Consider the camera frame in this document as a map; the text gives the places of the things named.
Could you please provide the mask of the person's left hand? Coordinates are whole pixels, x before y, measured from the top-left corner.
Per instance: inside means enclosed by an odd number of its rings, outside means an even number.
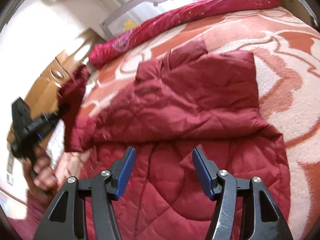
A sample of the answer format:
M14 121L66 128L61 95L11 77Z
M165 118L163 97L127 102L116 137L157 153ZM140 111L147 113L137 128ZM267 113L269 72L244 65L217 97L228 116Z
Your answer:
M23 175L33 195L49 196L57 190L57 178L50 166L51 159L41 146L34 147L35 162L23 161Z

